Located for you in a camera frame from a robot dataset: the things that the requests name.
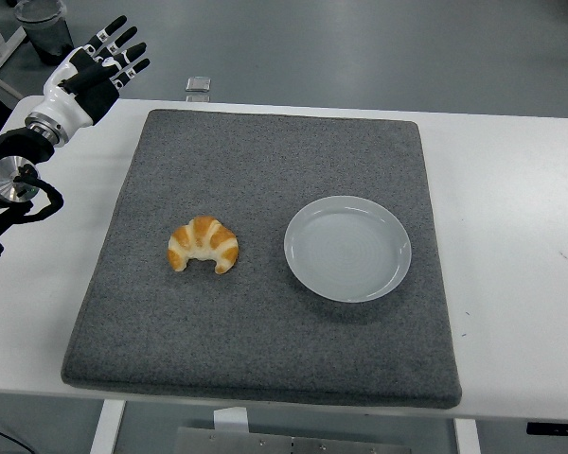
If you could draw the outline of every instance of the cable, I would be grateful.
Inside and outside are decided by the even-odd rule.
[[[8,85],[6,82],[0,79],[0,88],[7,92],[12,97],[16,98],[18,101],[23,99],[23,95],[21,95],[18,91]]]
[[[15,440],[15,439],[12,438],[12,437],[9,437],[8,435],[2,433],[1,431],[0,431],[0,436],[6,438],[7,440],[11,440],[12,442],[16,443],[17,445],[19,445],[20,447],[22,447],[22,448],[25,449],[26,451],[30,452],[31,454],[36,454],[36,453],[31,449],[31,447],[24,445],[23,443],[21,443],[21,442]]]

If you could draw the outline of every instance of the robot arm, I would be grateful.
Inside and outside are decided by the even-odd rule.
[[[48,161],[54,148],[67,144],[77,130],[96,125],[109,112],[122,89],[150,61],[137,61],[145,43],[122,50],[136,27],[112,40],[126,23],[120,16],[78,47],[55,69],[44,85],[44,100],[26,118],[24,128],[0,136],[0,235],[14,224],[48,218],[63,205],[61,194],[40,179],[36,165]],[[34,215],[27,213],[44,191],[50,204]]]
[[[150,64],[147,59],[136,62],[145,52],[144,43],[121,48],[136,27],[108,43],[125,22],[125,16],[118,17],[88,44],[74,49],[44,84],[44,101],[29,114],[26,125],[54,147],[65,145],[78,129],[97,124],[118,99],[118,91]]]

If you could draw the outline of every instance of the metal plate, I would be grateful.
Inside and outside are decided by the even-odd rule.
[[[207,92],[210,90],[210,78],[189,78],[187,80],[187,92]]]
[[[284,435],[179,428],[175,454],[291,454],[292,439]]]
[[[175,454],[411,454],[408,447],[205,428],[179,428]]]

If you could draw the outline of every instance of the white post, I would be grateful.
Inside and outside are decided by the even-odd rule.
[[[125,400],[106,399],[103,401],[101,416],[91,447],[91,454],[113,454],[117,433],[124,413]]]

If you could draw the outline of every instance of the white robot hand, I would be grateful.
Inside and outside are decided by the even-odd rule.
[[[80,128],[97,124],[119,97],[119,90],[150,61],[137,62],[145,43],[122,50],[136,33],[131,27],[113,40],[126,23],[120,16],[88,44],[72,50],[44,85],[44,101],[26,118],[29,129],[39,132],[53,147],[62,147]]]

